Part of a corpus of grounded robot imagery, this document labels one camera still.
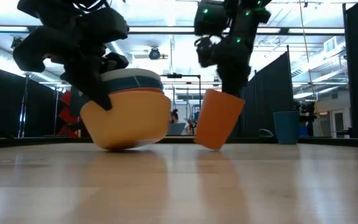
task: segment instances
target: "laptop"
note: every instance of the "laptop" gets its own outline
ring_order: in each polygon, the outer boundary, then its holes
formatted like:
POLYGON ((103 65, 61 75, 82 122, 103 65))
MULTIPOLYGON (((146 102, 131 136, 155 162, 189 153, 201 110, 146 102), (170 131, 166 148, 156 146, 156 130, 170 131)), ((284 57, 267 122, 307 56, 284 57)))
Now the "laptop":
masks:
POLYGON ((169 124, 167 135, 181 135, 186 123, 169 124))

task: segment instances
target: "yellow bowl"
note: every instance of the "yellow bowl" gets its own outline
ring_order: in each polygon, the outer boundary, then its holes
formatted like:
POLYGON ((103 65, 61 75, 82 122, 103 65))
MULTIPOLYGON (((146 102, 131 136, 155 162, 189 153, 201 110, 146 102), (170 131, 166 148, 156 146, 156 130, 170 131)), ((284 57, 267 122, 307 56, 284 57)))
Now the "yellow bowl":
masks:
POLYGON ((109 95, 112 109, 90 101, 81 118, 93 142, 107 150, 152 144, 168 131, 170 100, 161 92, 128 90, 109 95))

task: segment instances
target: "cable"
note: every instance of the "cable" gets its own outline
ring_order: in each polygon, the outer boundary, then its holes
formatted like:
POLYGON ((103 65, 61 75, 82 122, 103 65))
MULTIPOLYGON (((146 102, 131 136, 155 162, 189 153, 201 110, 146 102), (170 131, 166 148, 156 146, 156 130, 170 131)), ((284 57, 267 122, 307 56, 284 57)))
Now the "cable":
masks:
POLYGON ((317 96, 316 96, 316 92, 314 91, 313 81, 312 81, 312 78, 311 78, 308 42, 306 41, 305 24, 303 23, 303 10, 302 10, 301 0, 299 0, 299 8, 300 8, 300 12, 301 12, 301 23, 302 23, 302 30, 303 30, 303 39, 305 40, 306 58, 308 60, 308 72, 309 72, 311 91, 313 93, 314 107, 316 108, 316 112, 317 112, 317 120, 318 120, 318 126, 320 128, 320 135, 323 135, 323 129, 321 127, 320 113, 319 113, 319 110, 318 110, 318 107, 317 107, 317 96))

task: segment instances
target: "person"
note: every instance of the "person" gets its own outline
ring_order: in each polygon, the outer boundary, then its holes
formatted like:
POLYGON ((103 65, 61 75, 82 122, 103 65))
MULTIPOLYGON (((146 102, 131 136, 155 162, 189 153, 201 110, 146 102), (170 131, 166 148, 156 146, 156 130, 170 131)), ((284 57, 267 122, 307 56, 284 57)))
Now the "person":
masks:
POLYGON ((185 128, 183 129, 181 135, 190 135, 190 125, 184 119, 179 119, 178 116, 178 109, 174 109, 170 112, 170 122, 171 124, 179 124, 179 123, 186 123, 185 128))

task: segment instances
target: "wooden table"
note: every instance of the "wooden table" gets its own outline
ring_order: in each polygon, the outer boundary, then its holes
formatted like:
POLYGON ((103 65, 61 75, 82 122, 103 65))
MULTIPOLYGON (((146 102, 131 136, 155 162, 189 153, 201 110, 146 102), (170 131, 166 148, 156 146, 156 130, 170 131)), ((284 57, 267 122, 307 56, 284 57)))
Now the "wooden table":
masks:
POLYGON ((358 148, 4 148, 0 223, 358 223, 358 148))

